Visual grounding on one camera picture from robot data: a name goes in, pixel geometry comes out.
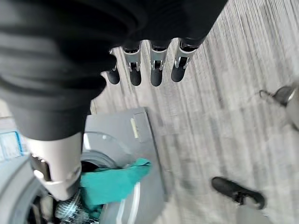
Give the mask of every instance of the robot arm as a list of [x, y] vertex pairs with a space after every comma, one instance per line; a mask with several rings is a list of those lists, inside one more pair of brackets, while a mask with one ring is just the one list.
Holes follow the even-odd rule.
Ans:
[[[86, 116], [106, 86], [99, 74], [116, 71], [110, 49], [124, 46], [138, 84], [139, 58], [128, 41], [165, 41], [161, 49], [152, 42], [154, 69], [162, 70], [159, 50], [174, 37], [203, 40], [226, 2], [0, 0], [0, 97], [27, 138], [34, 174], [57, 200], [78, 188]], [[186, 53], [176, 64], [185, 69], [197, 47], [181, 44]]]

